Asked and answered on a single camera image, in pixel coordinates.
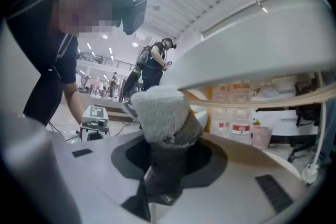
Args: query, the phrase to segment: plastic bottle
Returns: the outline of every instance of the plastic bottle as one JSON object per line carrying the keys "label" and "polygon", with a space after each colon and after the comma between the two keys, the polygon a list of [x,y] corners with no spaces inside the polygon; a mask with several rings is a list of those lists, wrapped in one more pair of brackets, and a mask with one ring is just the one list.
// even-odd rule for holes
{"label": "plastic bottle", "polygon": [[[232,102],[250,102],[252,98],[252,88],[249,83],[234,83],[230,85],[230,101]],[[251,109],[229,109],[230,131],[228,138],[244,143],[252,144],[251,139]]]}
{"label": "plastic bottle", "polygon": [[[226,85],[215,87],[213,89],[213,100],[216,102],[225,102],[227,100],[227,89]],[[226,108],[213,108],[210,132],[225,137],[228,127],[229,122],[227,120]]]}

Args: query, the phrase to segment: railing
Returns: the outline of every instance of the railing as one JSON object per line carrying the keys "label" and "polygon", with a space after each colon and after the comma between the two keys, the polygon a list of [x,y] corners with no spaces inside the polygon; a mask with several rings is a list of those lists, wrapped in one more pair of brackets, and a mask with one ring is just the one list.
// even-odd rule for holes
{"label": "railing", "polygon": [[107,57],[104,57],[104,56],[93,56],[92,54],[89,54],[87,52],[80,52],[77,55],[77,59],[87,61],[87,62],[98,63],[98,64],[104,65],[104,66],[129,70],[129,71],[132,71],[135,68],[135,65],[132,65],[131,63],[122,62],[122,61],[118,61],[118,60],[112,61],[111,58],[107,58]]}

